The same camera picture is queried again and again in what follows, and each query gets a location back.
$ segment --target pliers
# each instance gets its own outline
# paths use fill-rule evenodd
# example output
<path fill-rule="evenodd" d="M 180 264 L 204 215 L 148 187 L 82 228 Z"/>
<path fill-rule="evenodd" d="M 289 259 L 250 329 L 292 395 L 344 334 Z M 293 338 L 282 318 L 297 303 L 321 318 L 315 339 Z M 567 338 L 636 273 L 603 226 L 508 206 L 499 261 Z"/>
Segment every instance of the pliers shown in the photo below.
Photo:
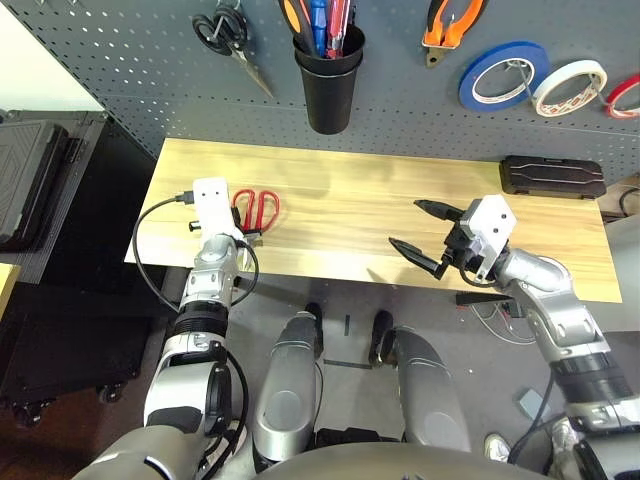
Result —
<path fill-rule="evenodd" d="M 471 0 L 466 12 L 460 20 L 451 21 L 445 26 L 442 15 L 447 8 L 449 0 L 432 0 L 427 13 L 427 29 L 422 38 L 422 46 L 427 47 L 425 65 L 427 68 L 435 67 L 449 50 L 460 45 L 462 37 L 480 18 L 487 0 Z"/>

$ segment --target blue tape roll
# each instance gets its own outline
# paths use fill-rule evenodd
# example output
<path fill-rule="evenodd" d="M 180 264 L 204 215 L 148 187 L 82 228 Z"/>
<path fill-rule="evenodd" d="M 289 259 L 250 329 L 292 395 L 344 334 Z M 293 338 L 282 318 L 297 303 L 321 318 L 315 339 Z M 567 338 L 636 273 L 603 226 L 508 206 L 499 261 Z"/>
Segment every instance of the blue tape roll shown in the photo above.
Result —
<path fill-rule="evenodd" d="M 531 92 L 549 75 L 551 63 L 546 50 L 533 42 L 517 41 L 505 43 L 492 48 L 476 58 L 465 70 L 460 79 L 458 96 L 460 103 L 471 110 L 479 112 L 495 112 L 512 107 L 528 98 L 524 84 L 496 97 L 485 97 L 478 94 L 475 86 L 487 71 L 499 63 L 509 60 L 520 60 L 527 64 L 529 74 L 529 89 Z"/>

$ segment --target black cup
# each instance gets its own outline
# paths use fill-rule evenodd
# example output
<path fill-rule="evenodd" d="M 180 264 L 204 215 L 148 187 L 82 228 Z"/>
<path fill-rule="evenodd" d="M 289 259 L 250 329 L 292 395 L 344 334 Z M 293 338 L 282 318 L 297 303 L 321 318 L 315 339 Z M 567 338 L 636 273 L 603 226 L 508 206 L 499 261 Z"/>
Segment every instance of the black cup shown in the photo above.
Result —
<path fill-rule="evenodd" d="M 332 135 L 347 128 L 364 41 L 362 30 L 347 26 L 344 56 L 335 59 L 307 55 L 293 42 L 295 59 L 302 73 L 309 125 L 316 132 Z"/>

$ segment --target robot leg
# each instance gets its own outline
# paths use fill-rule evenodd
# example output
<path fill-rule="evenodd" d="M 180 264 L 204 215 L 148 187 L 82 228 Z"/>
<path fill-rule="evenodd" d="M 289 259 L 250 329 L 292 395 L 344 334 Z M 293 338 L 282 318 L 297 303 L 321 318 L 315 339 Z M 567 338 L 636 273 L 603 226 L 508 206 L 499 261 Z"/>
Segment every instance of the robot leg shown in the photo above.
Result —
<path fill-rule="evenodd" d="M 431 344 L 409 327 L 396 327 L 384 335 L 380 359 L 398 367 L 407 441 L 470 452 L 451 374 Z"/>
<path fill-rule="evenodd" d="M 303 311 L 289 320 L 271 351 L 253 425 L 256 470 L 307 448 L 315 418 L 318 345 L 316 316 Z"/>

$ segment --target red scissors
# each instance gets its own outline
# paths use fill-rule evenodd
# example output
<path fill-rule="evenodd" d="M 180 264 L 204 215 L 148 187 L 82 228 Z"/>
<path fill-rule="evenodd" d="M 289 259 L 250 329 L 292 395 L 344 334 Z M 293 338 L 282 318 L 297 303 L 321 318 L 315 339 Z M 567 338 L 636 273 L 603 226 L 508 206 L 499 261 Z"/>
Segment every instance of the red scissors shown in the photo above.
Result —
<path fill-rule="evenodd" d="M 251 225 L 251 220 L 253 219 L 253 203 L 256 199 L 256 192 L 251 190 L 250 188 L 237 191 L 233 196 L 233 201 L 231 202 L 232 207 L 237 207 L 236 203 L 238 197 L 240 197 L 241 195 L 249 195 L 249 200 L 247 202 L 247 212 L 244 215 L 244 223 L 242 224 L 242 231 L 244 233 L 247 233 L 249 231 L 258 230 L 260 233 L 263 233 L 269 230 L 272 227 L 273 223 L 276 221 L 276 218 L 278 218 L 278 214 L 280 213 L 280 198 L 278 197 L 278 195 L 269 190 L 263 190 L 259 193 L 258 213 L 256 214 L 256 222 L 253 226 Z M 264 220 L 264 203 L 267 197 L 270 197 L 273 200 L 275 210 L 273 212 L 273 215 L 271 216 L 271 219 L 265 225 L 263 225 L 262 222 Z"/>

